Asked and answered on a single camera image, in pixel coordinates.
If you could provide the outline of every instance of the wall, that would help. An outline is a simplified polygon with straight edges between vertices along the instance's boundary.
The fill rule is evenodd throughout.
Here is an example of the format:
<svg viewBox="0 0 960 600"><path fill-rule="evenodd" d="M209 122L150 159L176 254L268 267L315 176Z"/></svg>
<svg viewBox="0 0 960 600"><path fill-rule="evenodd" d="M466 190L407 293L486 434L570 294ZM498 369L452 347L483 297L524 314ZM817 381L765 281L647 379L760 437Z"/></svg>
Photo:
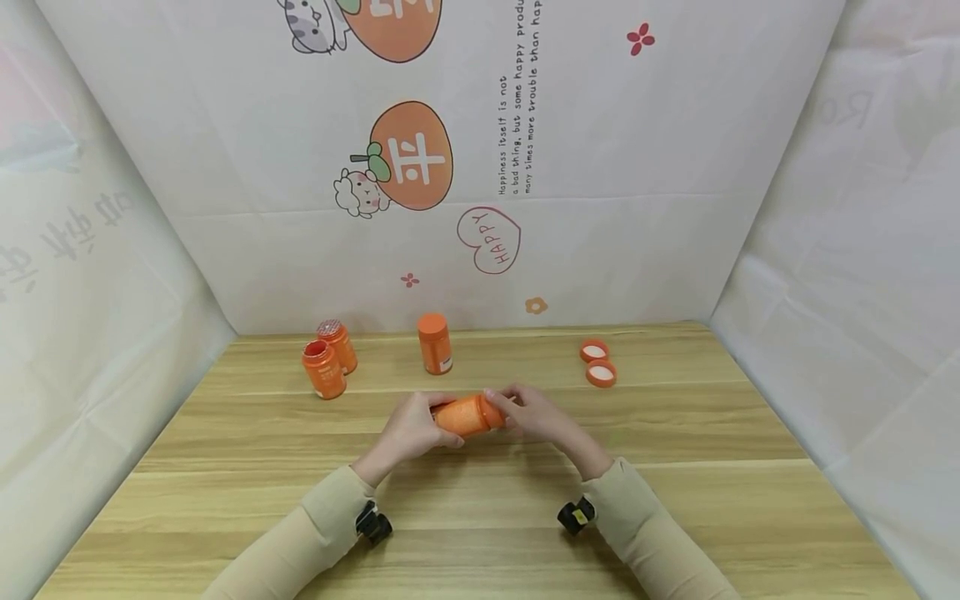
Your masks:
<svg viewBox="0 0 960 600"><path fill-rule="evenodd" d="M843 7L38 4L242 333L708 319Z"/></svg>
<svg viewBox="0 0 960 600"><path fill-rule="evenodd" d="M922 594L960 597L960 5L848 7L712 326Z"/></svg>
<svg viewBox="0 0 960 600"><path fill-rule="evenodd" d="M233 336L49 25L0 3L0 597L33 597Z"/></svg>

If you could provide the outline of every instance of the orange flower illustration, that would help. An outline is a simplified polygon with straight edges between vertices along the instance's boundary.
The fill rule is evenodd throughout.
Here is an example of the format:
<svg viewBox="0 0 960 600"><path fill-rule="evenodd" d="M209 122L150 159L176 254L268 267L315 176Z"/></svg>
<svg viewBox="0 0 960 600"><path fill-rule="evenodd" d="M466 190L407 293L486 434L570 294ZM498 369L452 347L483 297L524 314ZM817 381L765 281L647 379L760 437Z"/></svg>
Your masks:
<svg viewBox="0 0 960 600"><path fill-rule="evenodd" d="M546 300L540 296L537 296L536 298L530 298L527 301L527 312L531 315L538 315L546 309Z"/></svg>

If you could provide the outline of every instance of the black wrist strap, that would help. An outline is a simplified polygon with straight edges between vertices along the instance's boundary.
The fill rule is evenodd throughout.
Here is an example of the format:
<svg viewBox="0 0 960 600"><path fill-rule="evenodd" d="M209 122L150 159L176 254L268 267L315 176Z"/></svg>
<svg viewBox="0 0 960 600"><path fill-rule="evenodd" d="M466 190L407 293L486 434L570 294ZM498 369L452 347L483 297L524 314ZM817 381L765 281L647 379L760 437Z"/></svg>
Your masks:
<svg viewBox="0 0 960 600"><path fill-rule="evenodd" d="M357 517L357 535L370 541L371 547L384 541L394 532L390 520L376 510L376 502L370 500Z"/></svg>
<svg viewBox="0 0 960 600"><path fill-rule="evenodd" d="M581 497L576 504L573 502L564 504L557 514L557 520L571 536L576 536L596 518L596 515L593 505L586 498Z"/></svg>

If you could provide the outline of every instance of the orange bottle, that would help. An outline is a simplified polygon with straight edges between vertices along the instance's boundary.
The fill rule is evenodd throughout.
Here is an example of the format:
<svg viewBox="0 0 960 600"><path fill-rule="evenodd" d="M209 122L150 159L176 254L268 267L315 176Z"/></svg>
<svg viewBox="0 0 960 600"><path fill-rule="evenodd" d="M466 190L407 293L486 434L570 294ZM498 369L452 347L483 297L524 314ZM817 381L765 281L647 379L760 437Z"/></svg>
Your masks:
<svg viewBox="0 0 960 600"><path fill-rule="evenodd" d="M435 406L430 412L438 427L452 431L461 438L499 429L507 423L500 409L487 402L483 394Z"/></svg>
<svg viewBox="0 0 960 600"><path fill-rule="evenodd" d="M423 366L431 375L442 375L453 367L450 331L440 313L427 313L417 322Z"/></svg>
<svg viewBox="0 0 960 600"><path fill-rule="evenodd" d="M314 340L307 344L300 361L310 377L317 396L324 400L332 400L347 388L343 367L337 360L333 346L326 341Z"/></svg>
<svg viewBox="0 0 960 600"><path fill-rule="evenodd" d="M357 368L357 353L353 351L353 342L350 341L347 327L340 323L339 319L327 319L321 323L317 327L317 339L333 346L337 360L344 368L344 374L349 375Z"/></svg>

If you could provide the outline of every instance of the beige sleeve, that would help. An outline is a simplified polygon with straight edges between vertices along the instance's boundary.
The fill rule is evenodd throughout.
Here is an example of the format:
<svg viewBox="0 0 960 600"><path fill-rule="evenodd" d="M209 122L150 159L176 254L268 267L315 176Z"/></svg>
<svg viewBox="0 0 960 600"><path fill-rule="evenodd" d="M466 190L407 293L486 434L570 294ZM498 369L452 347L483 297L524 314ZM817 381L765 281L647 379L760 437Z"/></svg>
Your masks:
<svg viewBox="0 0 960 600"><path fill-rule="evenodd" d="M338 468L228 564L203 600L293 600L353 547L356 518L372 499L373 489L352 468Z"/></svg>
<svg viewBox="0 0 960 600"><path fill-rule="evenodd" d="M738 600L740 595L666 512L636 469L619 458L584 482L596 525L651 600Z"/></svg>

